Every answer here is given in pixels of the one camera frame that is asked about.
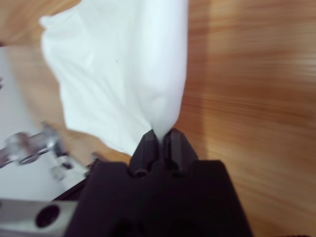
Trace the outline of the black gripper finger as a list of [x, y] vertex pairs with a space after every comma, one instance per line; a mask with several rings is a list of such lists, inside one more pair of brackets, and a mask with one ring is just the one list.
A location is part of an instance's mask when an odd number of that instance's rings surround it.
[[176, 128], [171, 129], [163, 139], [162, 172], [171, 177], [191, 177], [192, 166], [198, 156], [190, 142]]
[[133, 177], [146, 176], [159, 158], [159, 143], [153, 130], [145, 133], [129, 163], [129, 172]]

